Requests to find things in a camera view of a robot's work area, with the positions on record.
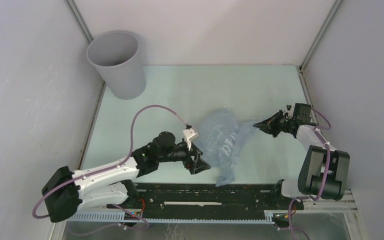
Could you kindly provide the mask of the blue translucent trash bag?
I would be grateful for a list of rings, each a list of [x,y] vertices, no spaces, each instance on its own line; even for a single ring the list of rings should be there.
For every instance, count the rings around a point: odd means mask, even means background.
[[[199,137],[194,141],[202,157],[212,168],[218,168],[217,187],[235,181],[234,169],[244,145],[259,131],[259,120],[238,121],[226,108],[208,115],[198,126]]]

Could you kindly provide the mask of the grey plastic trash bin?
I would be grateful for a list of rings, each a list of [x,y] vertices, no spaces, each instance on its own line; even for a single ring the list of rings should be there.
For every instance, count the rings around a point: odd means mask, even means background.
[[[141,50],[135,34],[118,30],[94,39],[86,57],[117,98],[132,100],[147,85]]]

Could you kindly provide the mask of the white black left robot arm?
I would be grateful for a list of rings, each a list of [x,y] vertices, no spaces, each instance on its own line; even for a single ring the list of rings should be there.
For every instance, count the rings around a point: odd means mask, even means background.
[[[112,204],[133,208],[138,202],[133,180],[155,172],[167,162],[182,163],[192,175],[211,168],[193,142],[183,138],[176,143],[171,132],[163,131],[127,158],[84,170],[58,168],[41,190],[47,217],[58,223],[83,209]]]

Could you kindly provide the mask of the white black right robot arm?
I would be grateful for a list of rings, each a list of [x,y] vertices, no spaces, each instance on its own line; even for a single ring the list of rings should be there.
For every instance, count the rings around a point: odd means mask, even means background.
[[[280,180],[278,191],[271,194],[271,204],[277,209],[284,209],[291,199],[339,201],[345,195],[350,155],[330,144],[321,132],[323,127],[312,122],[312,112],[310,104],[296,103],[253,125],[274,138],[290,134],[307,151],[298,177]]]

